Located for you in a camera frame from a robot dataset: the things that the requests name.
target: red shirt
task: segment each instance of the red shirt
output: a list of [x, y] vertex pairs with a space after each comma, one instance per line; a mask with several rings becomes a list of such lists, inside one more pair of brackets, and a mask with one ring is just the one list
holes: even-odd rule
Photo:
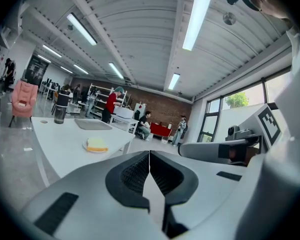
[[114, 102], [116, 101], [117, 101], [117, 95], [113, 92], [109, 95], [109, 98], [105, 104], [105, 107], [110, 111], [111, 114], [114, 113], [115, 110]]

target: ceiling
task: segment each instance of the ceiling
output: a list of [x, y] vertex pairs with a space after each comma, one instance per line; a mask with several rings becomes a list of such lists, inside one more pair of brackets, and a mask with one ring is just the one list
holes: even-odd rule
[[[192, 51], [182, 49], [194, 0], [26, 0], [23, 33], [36, 53], [86, 77], [191, 99], [220, 82], [279, 39], [285, 24], [239, 1], [211, 0]], [[236, 16], [234, 25], [223, 14]], [[97, 40], [92, 46], [67, 19], [74, 13]], [[61, 53], [44, 51], [42, 45]], [[109, 67], [113, 62], [121, 80]], [[173, 73], [180, 74], [174, 91]]]

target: window frame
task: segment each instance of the window frame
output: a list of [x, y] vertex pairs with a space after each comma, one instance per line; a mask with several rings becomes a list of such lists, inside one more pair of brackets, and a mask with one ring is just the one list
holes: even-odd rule
[[[221, 95], [218, 98], [215, 98], [215, 99], [212, 99], [212, 100], [208, 100], [207, 103], [206, 103], [206, 106], [205, 106], [204, 118], [203, 118], [203, 122], [202, 122], [202, 125], [201, 125], [201, 129], [200, 129], [200, 133], [199, 133], [197, 142], [201, 143], [202, 140], [203, 140], [204, 135], [212, 137], [211, 142], [214, 142], [215, 136], [216, 136], [216, 133], [217, 133], [217, 130], [218, 130], [218, 126], [219, 126], [220, 114], [221, 114], [221, 111], [223, 109], [224, 98], [226, 98], [226, 97], [228, 97], [230, 95], [240, 93], [240, 92], [242, 92], [242, 91], [244, 91], [246, 89], [249, 89], [249, 88], [252, 88], [252, 87], [257, 86], [259, 84], [262, 84], [263, 102], [264, 102], [264, 104], [268, 104], [268, 106], [269, 106], [269, 108], [271, 110], [278, 110], [278, 107], [277, 107], [276, 103], [274, 103], [274, 102], [268, 103], [268, 89], [267, 89], [267, 85], [266, 84], [267, 84], [267, 81], [270, 81], [272, 79], [280, 77], [280, 76], [282, 76], [282, 75], [284, 75], [284, 74], [286, 74], [286, 73], [288, 73], [290, 71], [291, 71], [291, 65], [288, 66], [288, 67], [285, 67], [284, 69], [281, 69], [281, 70], [279, 70], [279, 71], [277, 71], [277, 72], [275, 72], [275, 73], [273, 73], [271, 75], [268, 75], [267, 77], [262, 77], [260, 80], [258, 80], [256, 82], [253, 82], [251, 84], [248, 84], [248, 85], [246, 85], [246, 86], [244, 86], [242, 88], [239, 88], [239, 89], [237, 89], [235, 91], [232, 91], [232, 92], [230, 92], [230, 93], [228, 93], [226, 95]], [[210, 109], [211, 102], [214, 102], [214, 101], [216, 101], [218, 99], [219, 99], [219, 110], [218, 110], [218, 112], [211, 112], [211, 113], [209, 113], [208, 111]], [[205, 122], [206, 122], [206, 118], [207, 117], [215, 117], [215, 116], [217, 116], [217, 118], [216, 118], [216, 123], [215, 123], [215, 128], [214, 128], [213, 133], [211, 134], [209, 132], [203, 131], [204, 126], [205, 126]]]

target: brick wall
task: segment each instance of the brick wall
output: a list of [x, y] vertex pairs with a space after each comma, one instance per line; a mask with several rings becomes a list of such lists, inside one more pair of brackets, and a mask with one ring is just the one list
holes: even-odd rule
[[[93, 84], [95, 86], [100, 86], [108, 89], [111, 89], [111, 87], [118, 87], [118, 85], [110, 82], [73, 78], [71, 82], [72, 88], [77, 86], [77, 84], [80, 84], [81, 87], [88, 87], [90, 86], [90, 84]], [[123, 88], [128, 92], [128, 94], [131, 94], [130, 99], [132, 99], [132, 104], [130, 106], [133, 110], [135, 109], [136, 103], [146, 103], [145, 109], [147, 111], [151, 111], [151, 117], [148, 119], [148, 122], [158, 124], [162, 122], [163, 126], [172, 124], [172, 135], [175, 134], [175, 130], [177, 129], [178, 123], [180, 122], [180, 115], [185, 115], [187, 120], [190, 117], [192, 107], [191, 104], [127, 86], [123, 86]]]

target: pink chair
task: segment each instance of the pink chair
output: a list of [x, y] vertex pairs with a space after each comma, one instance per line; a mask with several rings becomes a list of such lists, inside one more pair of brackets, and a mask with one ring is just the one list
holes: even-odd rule
[[[33, 108], [36, 104], [38, 93], [38, 86], [19, 80], [14, 87], [12, 99], [12, 119], [9, 124], [11, 127], [12, 121], [15, 117], [30, 118], [32, 116]], [[19, 101], [25, 101], [25, 106], [20, 106]]]

